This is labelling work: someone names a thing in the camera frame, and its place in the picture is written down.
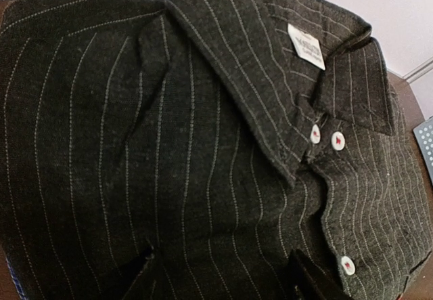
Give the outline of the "blue checked shirt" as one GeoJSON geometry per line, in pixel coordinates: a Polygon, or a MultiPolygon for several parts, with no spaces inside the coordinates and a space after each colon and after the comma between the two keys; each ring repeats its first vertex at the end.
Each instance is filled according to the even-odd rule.
{"type": "Polygon", "coordinates": [[[28,299],[5,253],[1,251],[1,299],[28,299]]]}

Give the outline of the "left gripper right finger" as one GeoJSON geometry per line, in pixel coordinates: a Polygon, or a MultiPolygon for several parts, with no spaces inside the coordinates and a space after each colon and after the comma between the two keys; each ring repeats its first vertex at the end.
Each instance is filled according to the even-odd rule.
{"type": "Polygon", "coordinates": [[[348,299],[348,295],[300,250],[290,253],[288,276],[288,299],[348,299]]]}

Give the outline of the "black pinstriped long sleeve shirt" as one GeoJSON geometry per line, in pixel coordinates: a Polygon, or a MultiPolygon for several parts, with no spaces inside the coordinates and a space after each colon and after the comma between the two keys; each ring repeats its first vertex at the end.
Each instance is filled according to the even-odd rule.
{"type": "Polygon", "coordinates": [[[348,299],[432,257],[380,44],[325,0],[13,0],[1,247],[28,299],[288,299],[302,251],[348,299]]]}

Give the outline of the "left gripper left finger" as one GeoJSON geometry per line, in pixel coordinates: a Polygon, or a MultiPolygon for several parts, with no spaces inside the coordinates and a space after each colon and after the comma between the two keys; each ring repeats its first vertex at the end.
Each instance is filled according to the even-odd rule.
{"type": "Polygon", "coordinates": [[[153,299],[159,279],[159,252],[147,245],[127,265],[127,288],[121,299],[153,299]]]}

